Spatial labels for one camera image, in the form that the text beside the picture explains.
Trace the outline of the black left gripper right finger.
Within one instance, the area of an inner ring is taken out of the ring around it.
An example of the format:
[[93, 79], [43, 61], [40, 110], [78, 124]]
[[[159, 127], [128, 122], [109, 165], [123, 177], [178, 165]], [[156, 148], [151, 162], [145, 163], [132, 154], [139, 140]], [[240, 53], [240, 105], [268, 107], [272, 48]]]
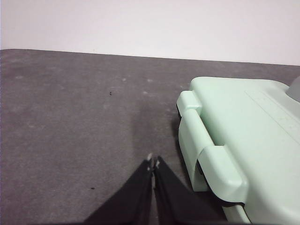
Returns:
[[225, 215], [209, 192], [187, 188], [161, 156], [154, 165], [155, 194], [161, 225], [218, 225]]

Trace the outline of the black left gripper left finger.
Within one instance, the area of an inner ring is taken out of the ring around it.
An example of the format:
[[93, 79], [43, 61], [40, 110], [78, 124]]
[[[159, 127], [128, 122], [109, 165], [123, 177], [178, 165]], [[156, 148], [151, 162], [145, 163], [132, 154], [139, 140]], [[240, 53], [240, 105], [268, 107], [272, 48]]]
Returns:
[[88, 225], [143, 225], [149, 222], [152, 162], [150, 153], [124, 185], [95, 210]]

